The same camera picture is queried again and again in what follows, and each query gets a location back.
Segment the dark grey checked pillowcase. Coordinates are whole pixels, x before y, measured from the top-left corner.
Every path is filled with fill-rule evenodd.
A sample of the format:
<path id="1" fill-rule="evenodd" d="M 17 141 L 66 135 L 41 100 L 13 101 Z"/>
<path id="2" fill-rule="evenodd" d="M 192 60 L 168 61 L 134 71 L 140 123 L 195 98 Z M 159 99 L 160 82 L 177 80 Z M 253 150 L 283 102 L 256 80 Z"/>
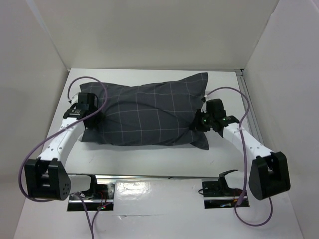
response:
<path id="1" fill-rule="evenodd" d="M 115 146 L 191 144 L 208 150 L 206 135 L 189 128 L 202 107 L 207 83 L 208 73 L 197 73 L 140 86 L 82 84 L 81 92 L 95 94 L 98 105 L 107 103 L 98 128 L 85 130 L 82 140 Z"/>

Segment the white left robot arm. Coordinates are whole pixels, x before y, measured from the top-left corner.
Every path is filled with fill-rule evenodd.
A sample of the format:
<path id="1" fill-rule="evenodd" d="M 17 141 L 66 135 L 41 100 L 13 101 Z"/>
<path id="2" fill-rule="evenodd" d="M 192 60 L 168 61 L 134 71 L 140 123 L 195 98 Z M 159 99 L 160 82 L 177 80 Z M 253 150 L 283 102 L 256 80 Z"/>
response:
<path id="1" fill-rule="evenodd" d="M 67 158 L 86 129 L 94 129 L 102 120 L 98 97 L 93 93 L 78 93 L 64 113 L 59 131 L 49 137 L 49 145 L 36 158 L 24 165 L 27 196 L 35 201 L 65 200 L 76 192 L 88 199 L 98 194 L 98 185 L 88 176 L 70 177 L 65 170 Z"/>

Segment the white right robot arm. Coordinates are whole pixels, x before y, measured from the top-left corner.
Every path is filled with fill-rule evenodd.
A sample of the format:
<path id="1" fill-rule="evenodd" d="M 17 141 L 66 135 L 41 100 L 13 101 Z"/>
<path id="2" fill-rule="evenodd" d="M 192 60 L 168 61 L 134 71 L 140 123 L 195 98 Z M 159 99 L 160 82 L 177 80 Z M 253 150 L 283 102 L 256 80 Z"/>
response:
<path id="1" fill-rule="evenodd" d="M 220 175 L 217 189 L 222 195 L 229 195 L 235 189 L 229 174 L 243 178 L 242 193 L 248 191 L 257 200 L 289 191 L 291 188 L 288 162 L 282 152 L 274 152 L 254 138 L 234 116 L 227 116 L 220 99 L 202 98 L 203 106 L 195 114 L 190 125 L 193 131 L 214 131 L 236 147 L 244 157 L 244 172 L 237 170 Z"/>

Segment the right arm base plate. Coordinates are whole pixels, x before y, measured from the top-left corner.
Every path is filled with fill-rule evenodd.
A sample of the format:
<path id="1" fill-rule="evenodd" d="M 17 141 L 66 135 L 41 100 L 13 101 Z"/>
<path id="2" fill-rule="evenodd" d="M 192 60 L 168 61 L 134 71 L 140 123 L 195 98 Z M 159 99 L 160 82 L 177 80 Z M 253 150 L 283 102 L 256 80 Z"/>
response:
<path id="1" fill-rule="evenodd" d="M 219 174 L 217 180 L 202 180 L 202 188 L 198 193 L 203 196 L 205 209 L 224 209 L 234 208 L 242 189 L 230 188 L 226 182 L 225 176 L 238 172 L 238 170 L 228 170 Z"/>

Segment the aluminium front rail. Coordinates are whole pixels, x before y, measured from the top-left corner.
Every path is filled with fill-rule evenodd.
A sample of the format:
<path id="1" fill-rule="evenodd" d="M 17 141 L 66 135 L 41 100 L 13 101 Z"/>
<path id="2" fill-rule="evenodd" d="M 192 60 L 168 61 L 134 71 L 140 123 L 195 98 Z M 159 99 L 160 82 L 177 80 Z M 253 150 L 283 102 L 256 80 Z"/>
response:
<path id="1" fill-rule="evenodd" d="M 70 179 L 95 178 L 98 183 L 115 182 L 115 181 L 150 181 L 150 180 L 186 180 L 201 179 L 202 181 L 217 181 L 218 177 L 202 177 L 202 176 L 137 176 L 137 175 L 90 175 L 90 174 L 69 174 Z"/>

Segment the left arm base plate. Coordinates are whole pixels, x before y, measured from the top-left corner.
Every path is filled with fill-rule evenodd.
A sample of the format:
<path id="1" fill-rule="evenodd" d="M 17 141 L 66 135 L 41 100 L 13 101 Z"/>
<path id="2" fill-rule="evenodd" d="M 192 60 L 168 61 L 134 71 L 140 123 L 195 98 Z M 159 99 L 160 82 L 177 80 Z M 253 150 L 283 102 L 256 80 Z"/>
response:
<path id="1" fill-rule="evenodd" d="M 114 209 L 115 182 L 96 183 L 89 190 L 77 192 L 69 196 L 67 211 L 112 211 Z"/>

